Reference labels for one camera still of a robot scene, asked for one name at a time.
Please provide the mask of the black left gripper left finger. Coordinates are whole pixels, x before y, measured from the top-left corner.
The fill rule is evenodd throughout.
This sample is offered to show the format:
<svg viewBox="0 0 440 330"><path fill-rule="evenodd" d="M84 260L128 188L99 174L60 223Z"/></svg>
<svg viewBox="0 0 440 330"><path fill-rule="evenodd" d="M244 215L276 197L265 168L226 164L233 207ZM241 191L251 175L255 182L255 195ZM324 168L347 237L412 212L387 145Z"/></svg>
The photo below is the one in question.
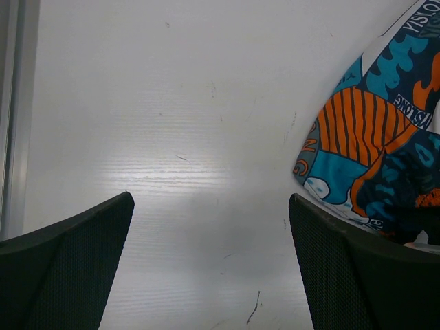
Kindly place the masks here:
<svg viewBox="0 0 440 330"><path fill-rule="evenodd" d="M1 242L2 329L98 329L134 210L129 192Z"/></svg>

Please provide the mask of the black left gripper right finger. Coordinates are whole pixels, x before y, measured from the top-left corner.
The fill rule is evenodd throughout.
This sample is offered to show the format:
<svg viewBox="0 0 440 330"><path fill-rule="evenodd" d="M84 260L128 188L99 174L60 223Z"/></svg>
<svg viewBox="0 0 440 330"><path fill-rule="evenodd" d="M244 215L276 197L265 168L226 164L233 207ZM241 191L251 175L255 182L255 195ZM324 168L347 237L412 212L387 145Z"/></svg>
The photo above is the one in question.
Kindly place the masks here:
<svg viewBox="0 0 440 330"><path fill-rule="evenodd" d="M289 221L314 329L438 329L439 255L392 243L299 194Z"/></svg>

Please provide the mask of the colourful patterned shorts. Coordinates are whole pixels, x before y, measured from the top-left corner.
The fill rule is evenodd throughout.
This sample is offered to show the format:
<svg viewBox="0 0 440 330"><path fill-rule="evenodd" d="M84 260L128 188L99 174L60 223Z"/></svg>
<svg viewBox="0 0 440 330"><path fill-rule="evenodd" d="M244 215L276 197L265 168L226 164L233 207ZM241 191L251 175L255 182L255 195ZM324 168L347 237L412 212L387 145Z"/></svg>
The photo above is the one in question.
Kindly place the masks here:
<svg viewBox="0 0 440 330"><path fill-rule="evenodd" d="M347 69L293 168L340 218L439 244L439 2L415 1Z"/></svg>

